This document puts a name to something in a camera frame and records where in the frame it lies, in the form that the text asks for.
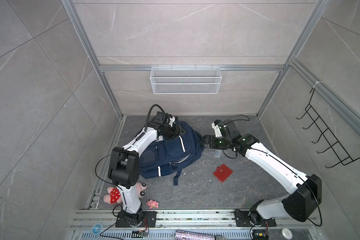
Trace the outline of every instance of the navy blue backpack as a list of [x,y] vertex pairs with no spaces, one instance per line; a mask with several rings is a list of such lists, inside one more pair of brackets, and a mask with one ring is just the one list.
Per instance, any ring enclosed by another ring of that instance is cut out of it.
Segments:
[[186,122],[175,121],[185,130],[185,134],[172,140],[152,142],[139,156],[140,175],[144,178],[162,177],[177,172],[173,185],[183,168],[191,165],[202,155],[204,145],[202,136],[195,132]]

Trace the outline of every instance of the gray marble wall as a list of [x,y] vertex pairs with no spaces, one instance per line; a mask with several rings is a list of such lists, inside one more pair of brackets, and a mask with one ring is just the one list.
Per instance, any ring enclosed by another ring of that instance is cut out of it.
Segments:
[[109,71],[106,77],[124,114],[146,114],[152,104],[176,115],[254,115],[277,71],[222,71],[217,94],[153,94],[149,71]]
[[[272,102],[261,118],[279,156],[308,175],[316,174],[323,180],[321,213],[323,230],[329,239],[360,239],[360,159],[346,166],[338,163],[331,150],[318,154],[328,147],[322,137],[317,144],[320,132],[316,126],[307,128],[312,120],[304,114],[311,94],[311,86],[291,70],[283,80]],[[332,109],[325,100],[314,93],[312,106],[343,144],[349,155],[356,159],[360,156],[360,137]],[[333,144],[334,138],[326,132],[325,136]],[[345,158],[345,152],[337,144],[336,153]]]
[[59,0],[0,1],[0,239],[62,239],[117,116]]
[[[297,58],[360,114],[360,0],[332,0]],[[281,157],[308,174],[322,177],[322,228],[327,237],[360,239],[360,159],[346,166],[325,167],[338,162],[334,152],[318,154],[316,151],[328,144],[324,139],[311,142],[320,132],[315,126],[302,129],[311,124],[309,117],[296,119],[304,113],[310,90],[311,86],[291,70],[262,121]],[[317,93],[312,105],[350,156],[358,158],[360,137]],[[346,156],[339,145],[334,147],[341,158]]]
[[332,0],[298,59],[360,114],[360,0]]
[[315,0],[74,0],[101,64],[283,64]]

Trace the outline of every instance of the robotic arm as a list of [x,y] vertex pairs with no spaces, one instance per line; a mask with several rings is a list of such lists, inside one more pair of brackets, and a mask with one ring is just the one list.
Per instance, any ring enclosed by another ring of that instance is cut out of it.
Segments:
[[[175,118],[162,111],[149,120],[132,141],[123,147],[115,147],[109,163],[108,177],[118,188],[123,201],[119,218],[123,217],[133,227],[142,222],[142,204],[137,196],[136,183],[140,176],[139,156],[154,141],[174,139],[185,132],[175,124]],[[243,136],[231,120],[216,120],[212,123],[215,135],[205,135],[206,148],[231,149],[254,161],[272,175],[287,190],[288,194],[272,200],[260,200],[250,209],[253,224],[273,217],[293,217],[304,222],[321,203],[321,179],[298,171],[270,152],[250,134]]]
[[270,152],[250,134],[243,136],[232,120],[216,120],[212,123],[215,136],[205,135],[206,148],[231,149],[255,162],[274,177],[288,194],[272,200],[260,200],[250,209],[252,223],[261,223],[273,217],[293,217],[305,222],[321,203],[321,179],[308,176],[293,168]]
[[128,144],[121,148],[115,147],[109,163],[108,177],[120,191],[123,201],[119,217],[125,218],[133,227],[142,222],[142,206],[136,190],[140,176],[139,156],[151,142],[163,138],[170,140],[185,133],[180,125],[174,123],[175,118],[163,111],[157,112],[156,116],[148,121],[154,106],[149,110],[145,127]]

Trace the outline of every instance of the black cable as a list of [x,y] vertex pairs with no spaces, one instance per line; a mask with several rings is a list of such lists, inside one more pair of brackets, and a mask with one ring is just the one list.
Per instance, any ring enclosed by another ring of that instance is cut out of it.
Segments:
[[254,225],[250,228],[250,237],[251,237],[251,239],[253,239],[253,236],[252,236],[252,234],[251,234],[252,228],[255,227],[256,225],[260,225],[259,227],[261,227],[261,225],[262,225],[263,223],[267,222],[267,220],[269,220],[269,219],[272,219],[272,218],[264,219],[264,220],[261,221],[261,222],[257,222],[256,224],[254,224]]
[[239,218],[240,220],[243,220],[243,219],[241,218],[241,210],[240,210],[240,209],[235,209],[235,210],[233,211],[233,214],[235,215],[236,218]]
[[[136,141],[137,141],[137,140],[135,140],[134,143],[132,143],[131,146],[129,146],[129,147],[126,148],[126,149],[123,149],[122,151],[125,151],[125,150],[127,150],[127,149],[130,149],[130,148],[135,144]],[[105,157],[103,157],[102,159],[100,159],[100,160],[97,162],[96,166],[95,166],[95,174],[96,174],[96,177],[97,177],[98,179],[102,180],[103,182],[106,182],[106,183],[109,183],[109,184],[112,184],[112,185],[114,185],[114,184],[111,183],[111,182],[108,182],[108,181],[106,181],[106,180],[104,180],[104,179],[101,179],[101,178],[97,175],[97,166],[99,165],[99,163],[101,162],[101,160],[103,160],[104,158],[109,157],[109,156],[111,156],[111,155],[113,155],[113,154],[117,154],[117,153],[120,153],[120,152],[115,152],[115,153],[108,154],[107,156],[105,156]]]
[[236,153],[236,156],[235,156],[235,157],[230,157],[230,156],[228,156],[228,155],[225,153],[224,150],[223,150],[223,153],[224,153],[224,155],[225,155],[227,158],[230,158],[230,159],[235,159],[235,158],[237,158],[237,152],[235,152],[235,153]]
[[162,107],[160,107],[160,106],[159,106],[159,105],[157,105],[157,104],[153,104],[153,105],[151,106],[151,108],[149,109],[149,112],[148,112],[148,115],[147,115],[147,120],[146,120],[146,122],[145,122],[144,132],[146,132],[146,131],[147,131],[147,128],[148,128],[148,121],[149,121],[149,116],[151,116],[152,108],[154,108],[154,107],[158,107],[158,108],[160,108],[160,110],[164,113],[164,110],[162,109]]
[[[275,158],[274,156],[270,155],[269,153],[264,152],[264,151],[261,151],[261,150],[256,149],[256,148],[251,148],[251,149],[257,150],[257,151],[259,151],[259,152],[263,152],[263,153],[271,156],[273,159],[275,159],[276,161],[278,161],[279,163],[281,163],[284,167],[286,167],[288,170],[290,170],[293,174],[295,174],[296,176],[298,176],[292,169],[290,169],[289,167],[287,167],[285,164],[283,164],[282,162],[280,162],[277,158]],[[308,188],[308,190],[311,192],[311,194],[312,194],[313,197],[315,198],[316,205],[317,205],[317,209],[319,210],[319,215],[320,215],[320,224],[318,225],[318,224],[312,222],[311,219],[309,219],[309,218],[307,218],[307,219],[308,219],[311,223],[313,223],[315,226],[321,227],[321,225],[323,224],[323,219],[322,219],[322,217],[321,217],[321,211],[320,211],[320,207],[319,207],[319,201],[317,200],[316,195],[313,193],[312,189],[311,189],[307,184],[306,184],[305,186]]]
[[[117,205],[113,208],[113,210],[112,210],[112,214],[113,214],[115,217],[117,217],[117,216],[115,215],[114,211],[115,211],[116,207],[118,207],[118,206],[121,206],[121,207],[122,207],[122,205],[117,204]],[[124,239],[118,238],[118,237],[111,237],[111,236],[102,235],[105,231],[107,231],[107,230],[110,229],[113,225],[115,225],[121,218],[123,218],[123,217],[124,217],[124,214],[123,214],[122,216],[120,216],[120,218],[118,218],[114,224],[110,225],[109,228],[107,228],[107,229],[104,230],[102,233],[100,233],[99,236],[100,236],[100,237],[108,237],[108,238],[115,238],[115,239],[119,239],[119,240],[124,240]]]
[[244,121],[250,121],[250,118],[249,118],[247,115],[243,115],[243,114],[236,114],[236,115],[234,115],[234,116],[232,116],[232,117],[228,118],[227,120],[225,120],[225,121],[224,121],[224,123],[226,123],[229,119],[231,119],[231,118],[233,118],[233,117],[236,117],[236,116],[244,116],[244,117],[247,117],[247,118],[248,118],[248,120],[245,120],[245,119],[243,119],[243,120],[244,120]]
[[97,170],[96,170],[96,169],[97,169],[97,166],[99,165],[99,163],[101,162],[101,160],[103,160],[104,158],[109,157],[109,156],[111,156],[111,155],[113,155],[113,154],[116,154],[116,153],[119,153],[119,152],[111,153],[111,154],[103,157],[102,159],[100,159],[100,160],[97,162],[97,164],[96,164],[96,166],[95,166],[95,174],[96,174],[96,177],[97,177],[98,179],[102,180],[103,182],[106,182],[106,183],[109,183],[109,184],[112,184],[112,185],[113,185],[113,183],[108,182],[108,181],[106,181],[106,180],[104,180],[104,179],[101,179],[101,178],[97,175]]

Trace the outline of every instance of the pink stuffed toy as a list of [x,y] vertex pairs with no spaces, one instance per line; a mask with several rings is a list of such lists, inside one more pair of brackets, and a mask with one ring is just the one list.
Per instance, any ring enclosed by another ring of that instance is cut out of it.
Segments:
[[152,208],[157,208],[158,209],[158,202],[154,201],[153,199],[149,199],[147,201],[147,206],[149,207],[149,209],[152,209]]
[[[137,196],[139,198],[142,198],[145,196],[145,189],[147,188],[147,185],[145,183],[139,183],[136,184],[137,188]],[[108,187],[107,192],[109,194],[104,196],[104,202],[108,204],[114,204],[114,203],[122,203],[122,199],[120,197],[120,192],[116,187]]]

